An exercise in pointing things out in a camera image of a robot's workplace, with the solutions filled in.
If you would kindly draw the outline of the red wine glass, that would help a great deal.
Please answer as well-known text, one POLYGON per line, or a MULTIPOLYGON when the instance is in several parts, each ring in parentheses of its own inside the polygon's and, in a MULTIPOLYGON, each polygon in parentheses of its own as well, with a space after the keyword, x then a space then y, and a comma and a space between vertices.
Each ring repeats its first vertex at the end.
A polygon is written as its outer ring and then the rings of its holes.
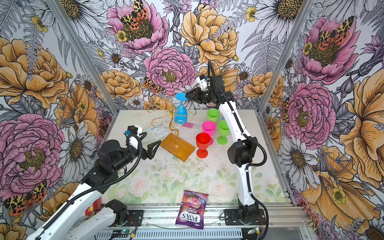
POLYGON ((199 133, 196 136, 197 143, 197 157, 204 159, 208 156, 207 148, 210 146, 211 137, 207 133, 199 133))

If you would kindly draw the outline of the pink wine glass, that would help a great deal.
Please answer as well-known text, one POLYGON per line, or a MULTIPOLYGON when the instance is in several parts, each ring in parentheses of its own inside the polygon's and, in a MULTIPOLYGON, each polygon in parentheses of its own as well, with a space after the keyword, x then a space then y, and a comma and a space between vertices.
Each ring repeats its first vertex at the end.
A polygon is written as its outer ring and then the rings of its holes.
POLYGON ((205 121, 203 124, 202 124, 202 129, 203 129, 203 132, 208 134, 211 139, 210 139, 210 145, 213 144, 214 140, 212 138, 212 136, 215 134, 215 131, 216 131, 216 124, 212 121, 205 121))

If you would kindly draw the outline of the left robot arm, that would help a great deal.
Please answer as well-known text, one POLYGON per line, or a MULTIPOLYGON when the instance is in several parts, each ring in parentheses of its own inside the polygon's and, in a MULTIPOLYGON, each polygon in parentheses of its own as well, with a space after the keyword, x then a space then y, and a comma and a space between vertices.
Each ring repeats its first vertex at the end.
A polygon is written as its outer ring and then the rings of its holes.
POLYGON ((99 164, 83 177, 74 193, 49 218, 27 237, 28 240, 62 240, 86 209, 99 199, 107 189, 127 178, 139 165, 140 160, 153 159, 162 141, 143 148, 142 140, 147 133, 130 133, 126 136, 126 148, 119 141, 108 140, 97 152, 99 164))

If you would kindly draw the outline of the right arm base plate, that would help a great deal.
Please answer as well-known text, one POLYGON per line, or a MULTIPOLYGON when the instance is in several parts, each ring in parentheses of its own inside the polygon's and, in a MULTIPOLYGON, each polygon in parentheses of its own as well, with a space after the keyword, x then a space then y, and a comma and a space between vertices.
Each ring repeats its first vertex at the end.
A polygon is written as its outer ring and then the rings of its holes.
POLYGON ((266 214, 263 209, 259 209, 258 214, 244 214, 237 209, 225 209, 224 221, 227 226, 265 226, 267 224, 266 214))

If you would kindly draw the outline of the blue wine glass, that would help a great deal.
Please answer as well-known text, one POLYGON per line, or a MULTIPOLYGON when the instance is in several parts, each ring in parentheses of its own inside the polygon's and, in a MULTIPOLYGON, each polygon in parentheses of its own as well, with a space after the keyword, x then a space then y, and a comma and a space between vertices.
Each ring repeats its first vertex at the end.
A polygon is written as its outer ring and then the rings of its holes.
POLYGON ((188 100, 185 93, 178 93, 175 95, 175 98, 180 101, 180 104, 177 106, 174 116, 174 122, 177 125, 183 125, 188 121, 188 112, 184 103, 188 100))

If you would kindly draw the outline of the green wine glass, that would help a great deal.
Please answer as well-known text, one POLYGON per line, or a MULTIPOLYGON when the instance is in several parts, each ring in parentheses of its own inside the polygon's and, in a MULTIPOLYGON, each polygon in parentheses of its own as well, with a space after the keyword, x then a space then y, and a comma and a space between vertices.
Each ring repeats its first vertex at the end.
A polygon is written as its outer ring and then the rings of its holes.
POLYGON ((226 145, 228 143, 227 136, 230 134, 230 129, 225 120, 219 122, 219 134, 220 136, 217 138, 218 144, 226 145))
POLYGON ((220 111, 217 109, 210 109, 207 111, 207 120, 213 123, 217 123, 220 118, 220 111))

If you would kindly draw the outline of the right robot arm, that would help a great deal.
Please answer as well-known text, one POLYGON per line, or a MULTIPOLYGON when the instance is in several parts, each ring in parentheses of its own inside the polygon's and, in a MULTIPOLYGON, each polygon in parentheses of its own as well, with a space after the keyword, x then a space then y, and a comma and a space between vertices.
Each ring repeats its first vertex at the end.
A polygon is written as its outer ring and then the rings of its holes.
POLYGON ((198 87, 186 94, 188 100, 198 104, 214 104, 224 117, 233 144, 228 149, 230 162, 238 171, 238 215, 245 224, 259 219, 263 230, 258 240, 263 240, 269 230, 267 207, 253 193, 252 167, 267 162, 267 152, 256 137, 251 137, 243 124, 231 91, 226 91, 221 75, 216 75, 212 61, 208 61, 207 73, 197 78, 198 87))

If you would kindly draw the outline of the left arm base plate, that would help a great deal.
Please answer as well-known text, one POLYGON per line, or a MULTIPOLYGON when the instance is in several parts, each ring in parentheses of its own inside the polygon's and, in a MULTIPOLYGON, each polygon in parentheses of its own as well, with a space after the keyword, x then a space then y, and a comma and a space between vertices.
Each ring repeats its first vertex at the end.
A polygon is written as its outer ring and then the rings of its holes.
POLYGON ((117 213, 114 226, 116 227, 140 227, 142 225, 143 210, 123 210, 117 213))

